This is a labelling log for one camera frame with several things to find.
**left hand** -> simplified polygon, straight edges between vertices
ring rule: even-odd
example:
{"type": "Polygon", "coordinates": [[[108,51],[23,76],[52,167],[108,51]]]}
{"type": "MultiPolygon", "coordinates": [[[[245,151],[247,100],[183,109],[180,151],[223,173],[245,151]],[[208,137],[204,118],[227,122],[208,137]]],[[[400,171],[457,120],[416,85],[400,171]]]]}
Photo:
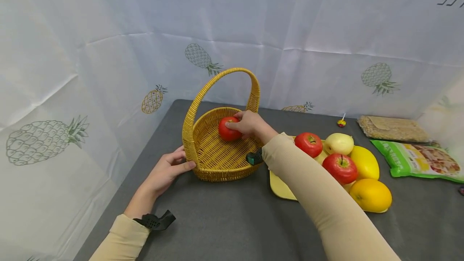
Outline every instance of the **left hand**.
{"type": "Polygon", "coordinates": [[[169,188],[177,176],[196,166],[193,161],[184,162],[184,160],[184,146],[177,148],[172,153],[164,154],[153,167],[141,188],[150,191],[155,198],[158,198],[169,188]]]}

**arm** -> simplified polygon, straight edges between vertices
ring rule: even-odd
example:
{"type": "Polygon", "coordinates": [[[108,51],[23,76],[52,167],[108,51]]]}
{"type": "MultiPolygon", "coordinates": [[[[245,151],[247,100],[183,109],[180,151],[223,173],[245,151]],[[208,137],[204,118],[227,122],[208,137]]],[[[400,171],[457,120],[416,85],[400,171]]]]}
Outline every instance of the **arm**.
{"type": "Polygon", "coordinates": [[[165,154],[132,197],[124,214],[116,217],[109,234],[97,248],[90,261],[133,261],[138,257],[150,230],[134,221],[151,213],[156,199],[174,179],[195,167],[194,162],[182,163],[183,147],[165,154]]]}
{"type": "Polygon", "coordinates": [[[317,161],[295,146],[291,137],[278,135],[250,111],[236,117],[242,120],[228,127],[246,135],[254,133],[262,140],[263,159],[314,222],[329,260],[399,260],[366,213],[317,161]]]}

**wicker basket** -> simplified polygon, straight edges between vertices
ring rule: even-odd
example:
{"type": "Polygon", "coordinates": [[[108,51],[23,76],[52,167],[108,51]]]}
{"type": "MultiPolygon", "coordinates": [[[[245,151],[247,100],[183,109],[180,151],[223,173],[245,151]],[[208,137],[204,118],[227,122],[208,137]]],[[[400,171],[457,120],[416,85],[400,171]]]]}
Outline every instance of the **wicker basket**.
{"type": "Polygon", "coordinates": [[[258,112],[259,83],[252,72],[245,68],[230,68],[212,78],[198,93],[190,106],[182,128],[182,141],[188,161],[197,164],[193,172],[205,181],[227,182],[251,175],[259,166],[251,166],[245,159],[248,152],[256,152],[260,143],[255,139],[223,141],[218,134],[222,118],[233,116],[239,109],[221,107],[202,115],[194,124],[195,115],[201,100],[220,78],[234,72],[245,72],[251,78],[251,93],[246,109],[258,112]]]}

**red apple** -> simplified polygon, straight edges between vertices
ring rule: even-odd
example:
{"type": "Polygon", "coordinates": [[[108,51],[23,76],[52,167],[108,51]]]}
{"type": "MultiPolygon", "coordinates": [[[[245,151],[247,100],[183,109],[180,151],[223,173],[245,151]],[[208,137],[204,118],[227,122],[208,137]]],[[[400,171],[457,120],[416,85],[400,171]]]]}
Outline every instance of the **red apple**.
{"type": "Polygon", "coordinates": [[[295,145],[312,158],[318,157],[322,152],[322,141],[313,133],[304,132],[296,136],[295,145]]]}
{"type": "Polygon", "coordinates": [[[324,159],[322,166],[341,185],[351,184],[358,178],[358,169],[354,161],[346,155],[339,153],[330,154],[324,159]]]}

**basket handle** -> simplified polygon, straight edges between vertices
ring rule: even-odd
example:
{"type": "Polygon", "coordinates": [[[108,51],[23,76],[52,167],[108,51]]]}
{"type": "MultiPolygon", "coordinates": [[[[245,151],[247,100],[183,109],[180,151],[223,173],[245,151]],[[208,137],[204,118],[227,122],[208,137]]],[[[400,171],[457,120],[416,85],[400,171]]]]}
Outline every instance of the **basket handle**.
{"type": "Polygon", "coordinates": [[[220,78],[224,77],[225,75],[234,73],[234,72],[245,72],[251,78],[251,92],[250,97],[248,98],[248,103],[246,105],[246,109],[250,110],[254,113],[258,112],[259,107],[259,82],[256,76],[245,68],[230,68],[226,69],[213,78],[200,90],[198,95],[193,100],[192,105],[188,109],[187,115],[185,117],[184,126],[182,128],[182,138],[186,140],[188,143],[193,143],[193,123],[195,121],[195,115],[197,113],[198,107],[200,105],[201,100],[206,95],[208,90],[217,82],[220,78]]]}

